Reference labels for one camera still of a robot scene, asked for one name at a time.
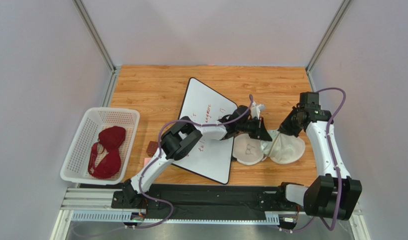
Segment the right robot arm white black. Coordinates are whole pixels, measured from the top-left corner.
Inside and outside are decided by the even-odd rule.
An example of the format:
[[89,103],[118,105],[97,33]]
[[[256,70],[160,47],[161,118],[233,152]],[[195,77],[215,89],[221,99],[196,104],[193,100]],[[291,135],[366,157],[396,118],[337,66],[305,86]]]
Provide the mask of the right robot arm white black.
[[317,178],[306,187],[283,182],[284,200],[304,208],[309,216],[348,220],[362,193],[362,184],[352,179],[340,156],[334,132],[335,114],[323,110],[318,92],[302,92],[300,100],[280,124],[279,140],[292,140],[304,131],[310,140],[316,161]]

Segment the white bra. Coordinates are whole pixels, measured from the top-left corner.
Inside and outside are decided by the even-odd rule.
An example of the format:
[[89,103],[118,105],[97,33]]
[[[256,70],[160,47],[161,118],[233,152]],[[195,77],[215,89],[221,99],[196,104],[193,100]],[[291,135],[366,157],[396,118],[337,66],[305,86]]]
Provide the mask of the white bra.
[[281,141],[278,130],[269,130],[272,141],[261,141],[261,150],[266,157],[274,159],[281,149]]

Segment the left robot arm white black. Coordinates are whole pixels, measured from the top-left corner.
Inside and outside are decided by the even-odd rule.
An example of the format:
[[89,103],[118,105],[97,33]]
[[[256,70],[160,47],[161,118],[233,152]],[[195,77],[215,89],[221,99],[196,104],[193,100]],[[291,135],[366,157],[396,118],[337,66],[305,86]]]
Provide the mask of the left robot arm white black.
[[185,158],[203,138],[225,141],[238,133],[247,133],[250,138],[271,141],[260,112],[264,104],[241,105],[232,114],[223,116],[215,123],[196,123],[184,116],[167,123],[160,131],[157,150],[142,170],[122,186],[123,202],[130,208],[142,205],[156,178],[173,162]]

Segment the white mesh laundry bag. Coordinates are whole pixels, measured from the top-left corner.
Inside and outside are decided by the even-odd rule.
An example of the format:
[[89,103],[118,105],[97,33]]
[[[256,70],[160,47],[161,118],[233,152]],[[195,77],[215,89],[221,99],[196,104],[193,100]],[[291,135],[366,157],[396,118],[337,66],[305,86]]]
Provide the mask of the white mesh laundry bag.
[[272,141],[252,139],[243,133],[234,138],[232,157],[247,166],[258,164],[267,158],[280,165],[299,160],[305,152],[306,144],[300,137],[269,130]]

